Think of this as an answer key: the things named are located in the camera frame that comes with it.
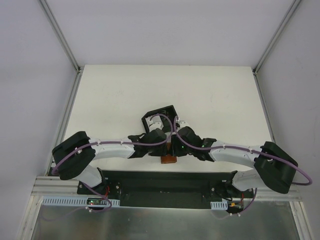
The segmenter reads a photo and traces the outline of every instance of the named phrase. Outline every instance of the metal frame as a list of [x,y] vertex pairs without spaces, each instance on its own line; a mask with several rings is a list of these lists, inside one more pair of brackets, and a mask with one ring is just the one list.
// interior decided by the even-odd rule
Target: metal frame
[[[43,12],[45,13],[48,22],[50,23],[57,39],[59,40],[61,47],[65,51],[68,59],[70,60],[74,70],[76,71],[76,78],[74,80],[72,89],[69,94],[68,101],[66,103],[66,106],[64,108],[63,117],[59,125],[58,132],[56,134],[54,146],[58,145],[62,142],[65,132],[67,129],[68,121],[71,115],[72,107],[76,98],[76,94],[78,91],[78,87],[80,84],[81,76],[83,67],[80,67],[67,40],[65,39],[65,36],[59,27],[59,24],[50,9],[49,4],[47,3],[47,0],[38,0],[40,6],[43,9]],[[269,119],[268,109],[259,85],[259,80],[257,78],[257,73],[265,63],[268,55],[271,53],[272,49],[277,44],[280,36],[284,32],[284,29],[294,16],[294,13],[297,11],[299,6],[301,5],[302,0],[294,0],[292,4],[290,5],[288,11],[286,12],[285,16],[283,17],[279,27],[276,29],[274,35],[272,36],[271,40],[269,41],[265,51],[263,52],[261,58],[259,59],[256,67],[252,70],[254,79],[256,82],[257,90],[259,93],[259,97],[261,100],[261,104],[263,107],[263,111],[265,114],[265,118],[267,121],[267,125],[269,128],[270,135],[272,137],[272,140],[275,142],[275,137],[273,134],[272,126]],[[52,157],[49,157],[48,160],[48,168],[47,173],[49,172],[49,169],[52,165]],[[33,234],[33,230],[35,228],[36,220],[38,217],[38,213],[40,210],[40,206],[43,200],[43,196],[71,196],[76,197],[77,195],[77,187],[78,187],[78,181],[76,180],[68,180],[68,181],[62,181],[58,177],[54,176],[38,176],[35,180],[35,184],[32,189],[32,193],[30,196],[30,199],[28,201],[27,209],[24,214],[22,225],[20,226],[20,230],[18,233],[18,239],[23,240],[30,240]],[[302,202],[302,198],[299,192],[299,189],[296,186],[292,186],[289,193],[286,195],[276,193],[274,191],[271,191],[269,189],[259,189],[257,192],[257,201],[286,201],[290,202],[292,214],[296,223],[296,227],[298,230],[298,234],[301,239],[304,240],[312,240],[314,239],[312,236],[310,224],[305,212],[304,204]]]

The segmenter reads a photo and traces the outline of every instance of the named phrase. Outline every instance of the white wall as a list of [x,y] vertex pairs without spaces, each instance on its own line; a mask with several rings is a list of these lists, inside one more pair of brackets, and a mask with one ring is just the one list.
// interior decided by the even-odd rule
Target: white wall
[[312,186],[300,189],[315,239],[320,238],[319,12],[320,1],[303,1],[258,73],[276,142],[313,178]]
[[16,238],[75,71],[36,0],[0,1],[0,238]]
[[48,0],[80,65],[254,67],[293,0]]

